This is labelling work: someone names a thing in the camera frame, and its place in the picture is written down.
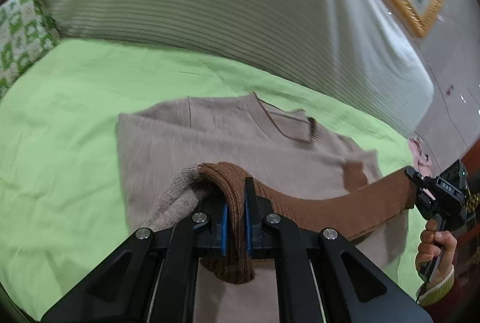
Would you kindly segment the person's right hand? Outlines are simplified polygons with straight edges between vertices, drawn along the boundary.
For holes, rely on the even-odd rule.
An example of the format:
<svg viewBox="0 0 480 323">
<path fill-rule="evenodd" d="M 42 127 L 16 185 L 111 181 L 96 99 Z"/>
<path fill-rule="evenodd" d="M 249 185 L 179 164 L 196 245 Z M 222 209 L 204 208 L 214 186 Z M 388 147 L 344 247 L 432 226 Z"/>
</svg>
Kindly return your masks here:
<svg viewBox="0 0 480 323">
<path fill-rule="evenodd" d="M 415 259 L 416 270 L 420 271 L 421 265 L 437 258 L 437 267 L 426 283 L 429 290 L 441 283 L 452 271 L 453 259 L 456 253 L 457 240 L 450 231 L 438 231 L 435 219 L 430 219 L 425 224 L 425 230 L 420 235 L 420 244 L 417 248 Z"/>
</svg>

